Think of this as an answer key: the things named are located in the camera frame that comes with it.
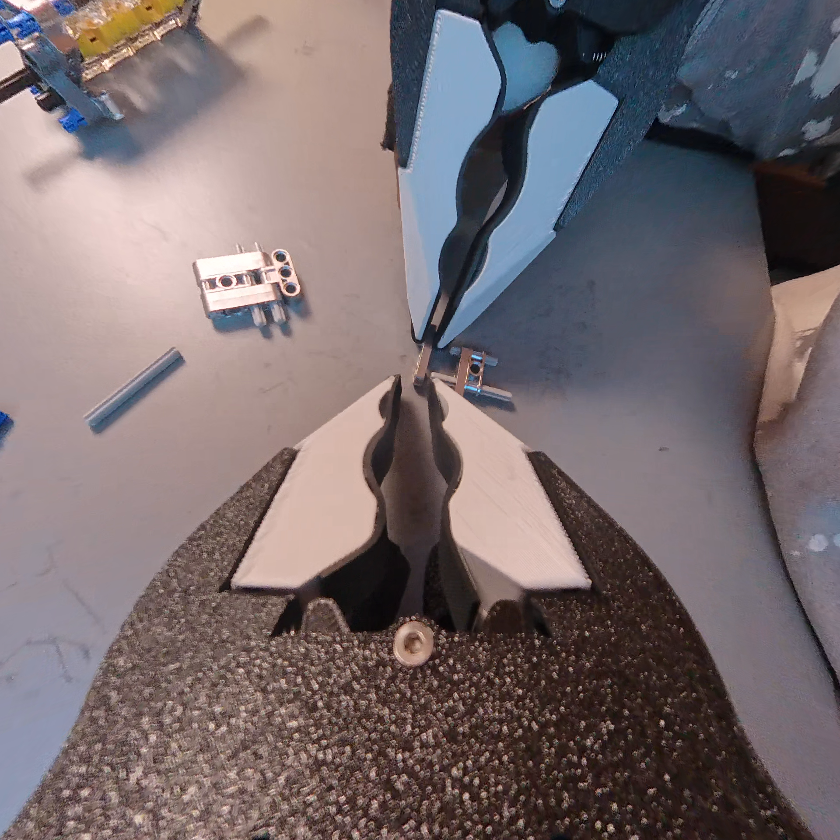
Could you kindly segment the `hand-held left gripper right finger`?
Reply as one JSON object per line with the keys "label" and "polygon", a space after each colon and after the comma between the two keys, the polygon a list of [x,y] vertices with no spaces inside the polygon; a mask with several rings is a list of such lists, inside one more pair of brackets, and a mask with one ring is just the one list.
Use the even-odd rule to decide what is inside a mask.
{"label": "hand-held left gripper right finger", "polygon": [[447,384],[435,381],[434,396],[455,454],[449,529],[479,602],[590,590],[531,450]]}

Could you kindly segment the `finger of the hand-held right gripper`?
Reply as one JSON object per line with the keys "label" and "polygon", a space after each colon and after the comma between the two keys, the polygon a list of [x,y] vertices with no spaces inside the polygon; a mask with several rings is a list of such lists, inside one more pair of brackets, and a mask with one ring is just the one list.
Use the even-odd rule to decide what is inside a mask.
{"label": "finger of the hand-held right gripper", "polygon": [[546,94],[510,126],[507,187],[474,240],[437,347],[452,343],[553,241],[617,105],[611,92],[586,80]]}
{"label": "finger of the hand-held right gripper", "polygon": [[473,146],[496,117],[505,75],[475,17],[434,13],[405,164],[397,166],[406,298],[423,340],[442,290],[440,258],[459,215],[459,182]]}

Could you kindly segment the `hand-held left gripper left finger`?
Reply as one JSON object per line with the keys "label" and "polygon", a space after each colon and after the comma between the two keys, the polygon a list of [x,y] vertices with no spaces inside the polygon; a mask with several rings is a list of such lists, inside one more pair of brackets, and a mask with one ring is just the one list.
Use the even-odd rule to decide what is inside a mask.
{"label": "hand-held left gripper left finger", "polygon": [[230,579],[298,592],[360,557],[385,531],[402,378],[391,375],[304,438]]}

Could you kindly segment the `chrome beam assembly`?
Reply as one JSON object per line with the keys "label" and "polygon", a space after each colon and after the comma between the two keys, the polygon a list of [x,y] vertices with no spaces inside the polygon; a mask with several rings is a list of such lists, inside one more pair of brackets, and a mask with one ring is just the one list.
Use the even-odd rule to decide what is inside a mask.
{"label": "chrome beam assembly", "polygon": [[197,259],[194,279],[208,320],[251,322],[257,329],[287,322],[287,307],[303,299],[303,285],[285,248],[250,250]]}

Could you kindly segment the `clear engine block model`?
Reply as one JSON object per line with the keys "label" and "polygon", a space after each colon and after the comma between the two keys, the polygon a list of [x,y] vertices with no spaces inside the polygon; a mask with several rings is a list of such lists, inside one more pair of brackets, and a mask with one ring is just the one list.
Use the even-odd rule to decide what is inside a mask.
{"label": "clear engine block model", "polygon": [[178,28],[195,25],[200,1],[2,1],[1,43],[22,69],[2,79],[1,102],[30,91],[75,133],[123,114],[91,83]]}

